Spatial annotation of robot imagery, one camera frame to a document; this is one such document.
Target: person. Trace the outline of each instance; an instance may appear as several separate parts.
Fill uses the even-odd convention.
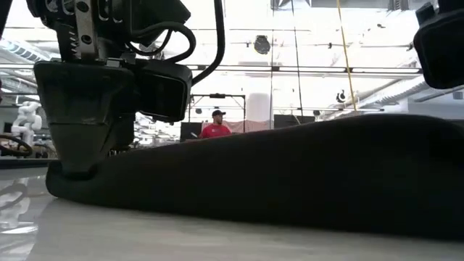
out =
[[[212,112],[212,124],[204,127],[199,138],[215,138],[231,134],[231,130],[223,125],[223,116],[225,112],[215,110]]]

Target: black cap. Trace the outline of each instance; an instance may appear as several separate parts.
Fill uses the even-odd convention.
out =
[[[214,112],[212,112],[212,116],[218,116],[218,115],[225,115],[225,112],[221,112],[220,110],[215,110]]]

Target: red shirt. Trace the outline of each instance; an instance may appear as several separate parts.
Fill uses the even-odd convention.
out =
[[[204,127],[200,138],[215,138],[230,135],[231,131],[224,125],[209,124]]]

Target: yellow cable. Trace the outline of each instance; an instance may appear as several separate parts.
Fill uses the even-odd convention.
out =
[[[351,93],[351,103],[353,104],[353,109],[355,109],[355,112],[357,112],[357,105],[356,105],[356,100],[355,100],[355,92],[353,91],[353,83],[351,81],[351,72],[349,70],[347,42],[345,41],[345,32],[343,31],[343,22],[341,21],[340,0],[336,0],[336,7],[339,10],[341,38],[343,39],[343,50],[344,50],[344,53],[345,53],[345,60],[347,61],[347,72],[348,72],[348,81],[349,81],[349,91]]]

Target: table surface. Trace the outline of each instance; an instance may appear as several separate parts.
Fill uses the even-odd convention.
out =
[[[460,243],[85,206],[48,194],[45,172],[0,170],[1,261],[464,260]]]

